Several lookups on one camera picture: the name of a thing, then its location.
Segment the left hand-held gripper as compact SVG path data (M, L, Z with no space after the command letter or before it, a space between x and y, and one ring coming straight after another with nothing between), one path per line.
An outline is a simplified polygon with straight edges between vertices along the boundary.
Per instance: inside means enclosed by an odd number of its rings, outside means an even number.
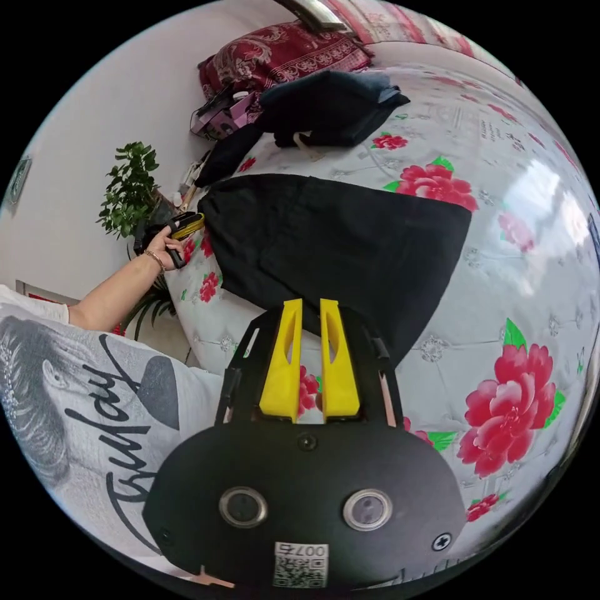
M164 229L168 228L167 237L177 242L183 242L190 235L204 228L204 214L202 212L184 212L177 214L163 223L150 223L141 221L134 237L133 253L141 256L149 249L151 241Z

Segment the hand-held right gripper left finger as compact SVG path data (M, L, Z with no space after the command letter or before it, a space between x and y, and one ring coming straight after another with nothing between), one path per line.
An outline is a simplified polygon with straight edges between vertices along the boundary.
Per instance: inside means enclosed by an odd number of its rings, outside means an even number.
M283 304L259 409L269 418L295 423L299 408L303 301Z

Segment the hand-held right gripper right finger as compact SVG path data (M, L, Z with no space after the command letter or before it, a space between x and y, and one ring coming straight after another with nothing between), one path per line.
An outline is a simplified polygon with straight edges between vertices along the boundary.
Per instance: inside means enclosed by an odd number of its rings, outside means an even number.
M354 419L359 414L361 403L339 303L321 299L320 319L324 421Z

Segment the person's left hand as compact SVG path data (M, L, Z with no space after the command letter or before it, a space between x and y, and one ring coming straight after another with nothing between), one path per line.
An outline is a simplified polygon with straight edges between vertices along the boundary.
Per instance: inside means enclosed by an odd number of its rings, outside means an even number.
M174 271L185 266L184 248L181 241L171 237L169 226L160 230L149 242L144 255L155 260L161 271Z

